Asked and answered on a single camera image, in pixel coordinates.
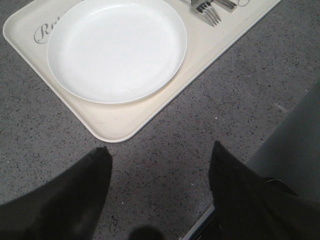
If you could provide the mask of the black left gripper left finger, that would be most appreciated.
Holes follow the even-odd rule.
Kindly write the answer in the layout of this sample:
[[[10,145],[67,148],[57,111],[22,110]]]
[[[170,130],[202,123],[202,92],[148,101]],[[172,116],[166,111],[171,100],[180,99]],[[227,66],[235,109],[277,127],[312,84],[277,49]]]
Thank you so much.
[[[45,185],[0,206],[2,240],[90,240],[104,207],[113,159],[90,151]]]

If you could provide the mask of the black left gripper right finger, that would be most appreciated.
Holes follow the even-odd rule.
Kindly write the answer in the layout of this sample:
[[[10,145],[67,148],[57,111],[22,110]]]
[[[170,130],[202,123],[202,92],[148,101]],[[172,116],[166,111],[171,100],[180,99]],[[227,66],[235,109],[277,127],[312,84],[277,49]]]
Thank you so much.
[[[208,171],[224,240],[318,240],[320,205],[266,183],[215,141]]]

